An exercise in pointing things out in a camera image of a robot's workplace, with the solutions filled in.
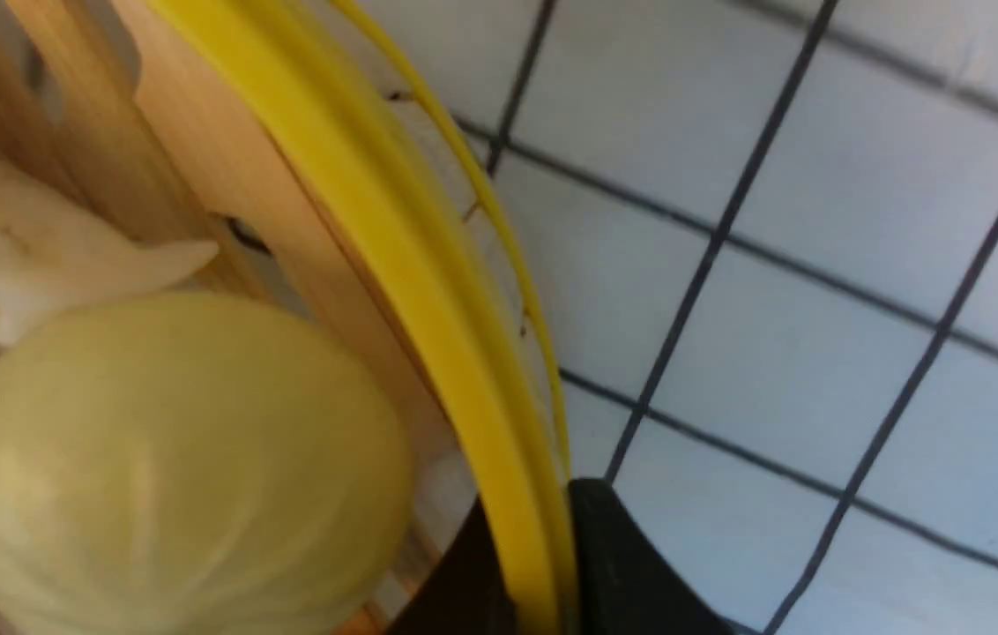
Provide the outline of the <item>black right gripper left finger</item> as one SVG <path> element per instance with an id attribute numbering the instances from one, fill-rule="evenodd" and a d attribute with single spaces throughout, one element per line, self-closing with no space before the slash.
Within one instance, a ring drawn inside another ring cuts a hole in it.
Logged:
<path id="1" fill-rule="evenodd" d="M 515 634 L 486 511 L 475 501 L 448 551 L 387 634 Z"/>

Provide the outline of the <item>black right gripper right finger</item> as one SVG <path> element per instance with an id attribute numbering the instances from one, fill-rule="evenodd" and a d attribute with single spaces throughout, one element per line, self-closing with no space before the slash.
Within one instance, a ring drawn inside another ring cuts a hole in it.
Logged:
<path id="1" fill-rule="evenodd" d="M 584 634 L 730 634 L 600 479 L 568 485 Z"/>

